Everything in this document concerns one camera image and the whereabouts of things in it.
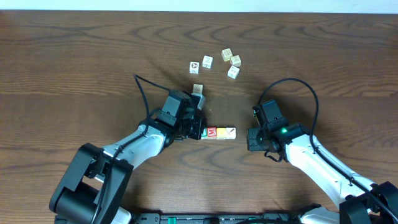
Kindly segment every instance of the row of blocks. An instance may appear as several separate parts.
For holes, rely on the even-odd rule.
[[[205,128],[201,139],[235,139],[236,128]]]

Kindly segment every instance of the white cube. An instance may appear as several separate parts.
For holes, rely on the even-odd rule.
[[[231,57],[230,61],[231,61],[231,65],[233,65],[235,67],[239,67],[242,64],[241,58],[238,55]]]
[[[206,56],[203,58],[202,66],[204,68],[211,68],[211,64],[213,63],[213,58],[210,56]]]
[[[231,66],[231,68],[228,70],[228,76],[235,79],[239,74],[239,68],[235,66]]]
[[[199,74],[199,62],[191,62],[189,65],[189,73]]]
[[[233,55],[232,55],[231,49],[224,49],[224,50],[221,52],[221,55],[223,56],[224,62],[229,61],[230,58],[233,56]]]
[[[226,138],[235,139],[236,138],[236,128],[226,128]]]
[[[202,92],[203,92],[203,85],[193,84],[192,93],[199,93],[199,94],[201,94]]]

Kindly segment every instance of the yellow block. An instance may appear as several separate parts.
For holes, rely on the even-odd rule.
[[[217,128],[217,139],[226,139],[226,128]]]

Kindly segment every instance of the wood grain surface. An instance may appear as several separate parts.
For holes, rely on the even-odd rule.
[[[236,80],[221,50],[242,60]],[[214,57],[189,74],[190,61]],[[208,123],[234,141],[175,142],[131,176],[123,206],[165,213],[263,212],[320,203],[309,177],[246,149],[251,107],[270,83],[318,93],[315,134],[356,172],[398,185],[398,16],[175,12],[0,12],[0,223],[52,223],[50,197],[84,143],[114,143],[145,117],[132,73],[173,89],[204,84]],[[147,84],[150,108],[167,93]],[[271,91],[309,126],[299,83]]]

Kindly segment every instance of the white wall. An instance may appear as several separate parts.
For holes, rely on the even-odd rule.
[[[398,0],[0,0],[0,9],[397,14]]]

